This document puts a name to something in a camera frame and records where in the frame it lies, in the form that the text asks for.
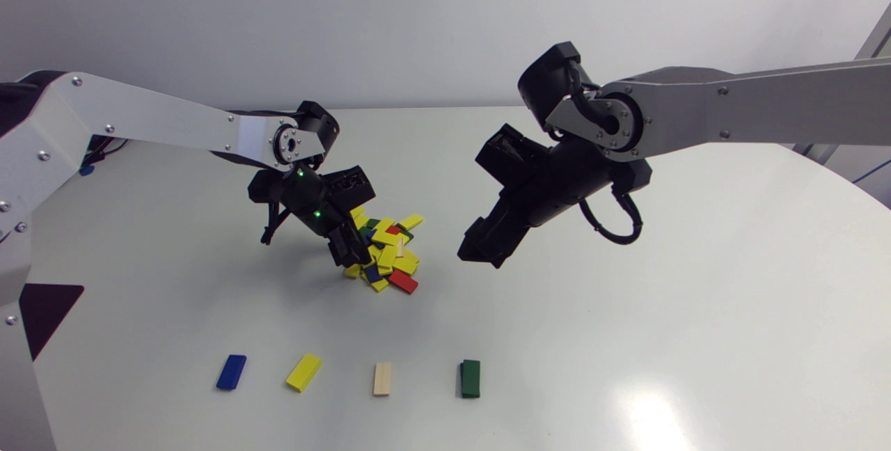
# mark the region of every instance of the red wooden block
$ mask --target red wooden block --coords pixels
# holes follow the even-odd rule
[[[387,280],[408,294],[411,294],[414,290],[418,289],[418,282],[398,268],[393,269],[393,272],[387,276]]]

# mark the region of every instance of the white wall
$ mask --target white wall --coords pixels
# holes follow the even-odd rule
[[[572,40],[598,82],[846,61],[889,0],[2,0],[0,80],[83,70],[211,105],[518,104]]]

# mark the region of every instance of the white table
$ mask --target white table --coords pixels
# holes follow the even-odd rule
[[[525,109],[335,116],[322,172],[359,163],[370,215],[426,216],[417,292],[344,279],[296,219],[260,245],[255,169],[132,143],[34,216],[29,282],[86,286],[35,362],[58,448],[888,448],[891,214],[833,172],[776,145],[654,158],[639,242],[573,209],[496,271],[455,252],[496,201],[484,140],[510,122],[547,142]],[[612,203],[592,207],[626,231]],[[299,394],[304,353],[324,365]],[[248,363],[226,393],[229,354]]]

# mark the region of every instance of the blue cable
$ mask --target blue cable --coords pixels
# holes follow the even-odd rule
[[[859,182],[859,181],[862,180],[863,178],[866,178],[867,176],[871,175],[872,173],[875,173],[876,171],[878,171],[878,169],[882,169],[882,168],[884,168],[884,166],[887,166],[888,164],[891,164],[891,159],[885,160],[885,162],[882,162],[882,163],[879,164],[878,166],[875,166],[875,168],[873,168],[873,169],[869,169],[869,172],[868,172],[868,173],[866,173],[865,175],[860,176],[859,178],[855,179],[854,181],[852,181],[852,183],[853,183],[853,184],[856,184],[856,182]]]

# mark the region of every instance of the dark green block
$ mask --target dark green block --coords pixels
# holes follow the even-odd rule
[[[464,359],[461,363],[461,398],[480,396],[480,362]]]
[[[414,239],[414,235],[412,235],[411,232],[405,230],[405,227],[403,225],[399,225],[399,223],[396,223],[395,225],[399,227],[400,232],[403,232],[405,235],[408,235],[409,241],[411,241],[411,239]]]

